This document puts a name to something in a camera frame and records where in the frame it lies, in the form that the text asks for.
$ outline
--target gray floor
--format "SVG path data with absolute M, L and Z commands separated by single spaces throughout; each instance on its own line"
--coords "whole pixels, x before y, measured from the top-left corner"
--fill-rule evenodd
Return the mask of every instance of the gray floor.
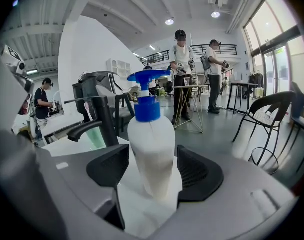
M 161 112 L 171 120 L 173 116 L 173 98 L 162 96 L 159 97 L 159 101 Z M 225 108 L 227 101 L 228 96 L 223 94 L 223 96 L 219 97 L 217 105 Z M 230 107 L 234 106 L 233 101 L 235 101 L 234 98 L 231 99 Z M 208 96 L 202 96 L 202 102 L 206 106 L 208 104 Z M 242 100 L 242 110 L 246 110 L 246 100 Z M 190 111 L 189 114 L 190 116 L 193 116 L 195 122 L 199 122 L 196 112 Z M 195 133 L 177 129 L 175 130 L 176 145 L 183 145 L 200 155 L 209 153 L 220 154 L 234 156 L 238 159 L 248 161 L 254 148 L 265 146 L 267 133 L 263 127 L 257 126 L 253 137 L 250 139 L 249 137 L 254 128 L 254 124 L 245 121 L 235 143 L 232 143 L 242 117 L 243 115 L 241 114 L 236 113 L 233 115 L 232 111 L 225 109 L 221 109 L 219 115 L 209 114 L 207 111 L 203 111 L 204 132 Z M 191 123 L 187 123 L 182 127 L 196 130 L 196 127 Z M 294 132 L 283 154 L 279 156 L 289 135 L 290 125 L 288 123 L 282 123 L 280 129 L 280 136 L 275 151 L 275 156 L 279 161 L 279 169 L 273 174 L 273 177 L 278 179 L 288 188 L 291 188 L 304 173 L 304 166 L 298 173 L 295 173 L 304 157 L 304 131 L 301 131 L 294 147 L 289 153 L 289 148 L 296 134 L 296 132 Z M 126 128 L 124 129 L 124 132 L 121 133 L 120 137 L 126 140 L 128 139 Z M 267 147 L 270 151 L 273 151 L 274 149 L 275 140 L 276 132 L 273 132 Z

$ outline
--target ceiling light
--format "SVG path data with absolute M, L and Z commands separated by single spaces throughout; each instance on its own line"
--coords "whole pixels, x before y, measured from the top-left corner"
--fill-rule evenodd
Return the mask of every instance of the ceiling light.
M 212 18 L 218 18 L 218 17 L 220 17 L 220 13 L 218 12 L 218 11 L 214 11 L 214 12 L 212 12 Z
M 16 5 L 18 5 L 18 0 L 15 0 L 13 3 L 12 3 L 12 6 L 15 7 Z
M 174 23 L 174 20 L 172 20 L 171 18 L 169 18 L 169 19 L 165 22 L 166 25 L 172 25 L 173 23 Z
M 34 69 L 34 70 L 27 71 L 26 74 L 31 75 L 31 74 L 34 74 L 34 73 L 37 73 L 37 72 L 38 71 L 36 69 Z

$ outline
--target blue chair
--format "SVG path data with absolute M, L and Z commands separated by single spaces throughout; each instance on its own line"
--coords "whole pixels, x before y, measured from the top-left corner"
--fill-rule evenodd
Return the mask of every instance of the blue chair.
M 293 121 L 293 126 L 292 126 L 292 129 L 291 129 L 291 132 L 287 138 L 287 141 L 284 145 L 284 148 L 282 149 L 282 152 L 279 156 L 282 155 L 283 151 L 285 150 L 285 147 L 288 143 L 288 141 L 290 140 L 290 137 L 292 135 L 292 132 L 294 130 L 294 127 L 295 126 L 298 126 L 298 131 L 296 133 L 296 136 L 295 136 L 295 139 L 293 141 L 293 144 L 289 150 L 289 152 L 291 151 L 291 149 L 293 148 L 294 146 L 294 143 L 297 139 L 297 136 L 298 134 L 300 133 L 301 129 L 304 130 L 304 118 L 301 117 L 301 114 L 303 112 L 303 109 L 304 109 L 304 94 L 301 92 L 300 88 L 298 87 L 298 85 L 294 82 L 292 82 L 292 90 L 294 91 L 295 93 L 295 99 L 292 103 L 292 114 L 291 114 L 291 119 Z M 304 158 L 301 162 L 301 164 L 299 165 L 299 167 L 297 168 L 296 172 L 298 172 L 300 170 L 300 168 L 302 167 L 302 165 L 304 164 Z

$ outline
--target black balcony railing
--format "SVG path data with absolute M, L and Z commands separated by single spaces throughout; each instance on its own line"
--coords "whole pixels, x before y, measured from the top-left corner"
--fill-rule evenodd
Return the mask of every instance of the black balcony railing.
M 203 55 L 207 48 L 209 48 L 209 44 L 199 44 L 192 45 L 194 56 Z M 223 55 L 237 55 L 236 45 L 234 44 L 222 44 L 219 47 L 219 50 L 216 51 L 217 54 Z M 144 65 L 149 65 L 157 62 L 163 62 L 169 60 L 169 50 L 161 51 L 152 55 L 149 55 L 145 58 L 138 58 L 139 61 Z

